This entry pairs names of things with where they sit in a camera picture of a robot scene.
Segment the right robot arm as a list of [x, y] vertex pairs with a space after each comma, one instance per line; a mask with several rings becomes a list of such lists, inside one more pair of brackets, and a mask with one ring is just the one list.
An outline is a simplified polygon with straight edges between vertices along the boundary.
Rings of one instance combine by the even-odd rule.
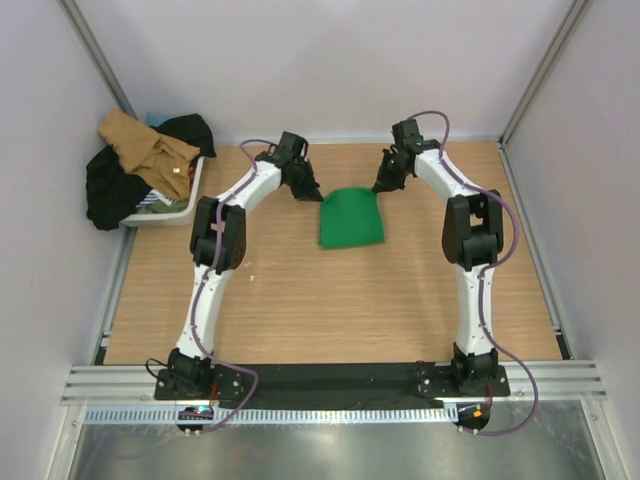
[[393, 143], [383, 151], [375, 193], [405, 187], [408, 176], [426, 182], [445, 203], [441, 246], [453, 266], [458, 288], [459, 325], [453, 344], [450, 381], [472, 396], [498, 372], [492, 339], [491, 265], [504, 247], [502, 205], [449, 159], [443, 144], [425, 139], [415, 119], [392, 126]]

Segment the black tank top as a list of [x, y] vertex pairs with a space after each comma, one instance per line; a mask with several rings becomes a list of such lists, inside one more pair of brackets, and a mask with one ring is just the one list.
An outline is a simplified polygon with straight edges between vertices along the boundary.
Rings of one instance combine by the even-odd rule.
[[201, 156], [216, 157], [212, 131], [199, 114], [169, 118], [160, 125], [153, 126], [153, 129], [161, 134], [198, 147]]

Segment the tan tank top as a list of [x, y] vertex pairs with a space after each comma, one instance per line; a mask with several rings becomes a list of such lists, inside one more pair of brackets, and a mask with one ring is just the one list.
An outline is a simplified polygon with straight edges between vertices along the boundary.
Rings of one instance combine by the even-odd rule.
[[98, 133], [114, 149], [126, 173], [141, 177], [167, 198], [189, 198], [189, 168], [199, 157], [199, 148], [158, 133], [116, 108], [109, 111]]

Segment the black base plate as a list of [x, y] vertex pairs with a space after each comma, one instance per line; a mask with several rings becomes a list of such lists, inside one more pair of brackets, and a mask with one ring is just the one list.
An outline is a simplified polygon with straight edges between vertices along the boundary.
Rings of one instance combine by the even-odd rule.
[[217, 401], [245, 410], [407, 410], [443, 405], [444, 397], [506, 397], [501, 365], [479, 373], [432, 362], [212, 365], [178, 356], [153, 374], [157, 400]]

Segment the white laundry bin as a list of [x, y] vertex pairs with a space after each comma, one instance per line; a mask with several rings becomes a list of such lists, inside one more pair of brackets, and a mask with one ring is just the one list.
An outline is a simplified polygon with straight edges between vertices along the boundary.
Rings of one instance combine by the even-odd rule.
[[190, 195], [184, 200], [170, 200], [151, 190], [138, 205], [137, 211], [120, 222], [127, 227], [180, 226], [192, 221], [205, 158], [199, 157], [191, 170]]

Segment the striped garment in bin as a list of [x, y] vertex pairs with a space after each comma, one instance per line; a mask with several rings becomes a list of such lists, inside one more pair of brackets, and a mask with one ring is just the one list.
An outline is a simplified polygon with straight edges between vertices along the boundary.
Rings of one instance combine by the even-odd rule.
[[166, 203], [166, 198], [157, 190], [151, 189], [144, 198], [138, 202], [137, 207], [143, 208], [144, 206], [151, 205], [160, 201], [161, 203]]

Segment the black garment over bin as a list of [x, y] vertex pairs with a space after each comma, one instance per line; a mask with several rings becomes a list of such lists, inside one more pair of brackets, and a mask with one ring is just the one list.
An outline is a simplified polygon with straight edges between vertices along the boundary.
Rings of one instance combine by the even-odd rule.
[[105, 146], [86, 166], [86, 216], [96, 229], [114, 230], [150, 190], [140, 176], [126, 173], [114, 149]]

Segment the green tank top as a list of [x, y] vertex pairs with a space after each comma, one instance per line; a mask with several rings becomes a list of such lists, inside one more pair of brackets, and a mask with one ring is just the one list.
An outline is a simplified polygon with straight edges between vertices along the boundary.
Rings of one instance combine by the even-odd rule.
[[377, 195], [348, 187], [329, 193], [320, 205], [318, 243], [323, 249], [346, 249], [385, 242]]

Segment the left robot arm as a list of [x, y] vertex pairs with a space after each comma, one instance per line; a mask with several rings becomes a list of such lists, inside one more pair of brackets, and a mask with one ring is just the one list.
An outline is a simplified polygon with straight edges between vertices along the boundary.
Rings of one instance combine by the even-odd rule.
[[247, 173], [228, 190], [199, 200], [190, 238], [192, 296], [182, 333], [161, 371], [160, 386], [192, 400], [210, 392], [214, 333], [226, 288], [244, 260], [249, 214], [283, 185], [296, 200], [323, 200], [308, 149], [305, 138], [285, 131], [277, 143], [269, 142], [265, 151], [248, 156]]

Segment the camouflage garment in bin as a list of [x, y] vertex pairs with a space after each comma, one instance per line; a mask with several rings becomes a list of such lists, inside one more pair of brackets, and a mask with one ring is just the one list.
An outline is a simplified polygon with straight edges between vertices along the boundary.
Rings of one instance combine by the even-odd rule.
[[136, 207], [136, 214], [139, 215], [156, 215], [156, 214], [174, 214], [184, 211], [189, 205], [189, 200], [169, 200], [165, 204], [160, 201], [143, 208]]

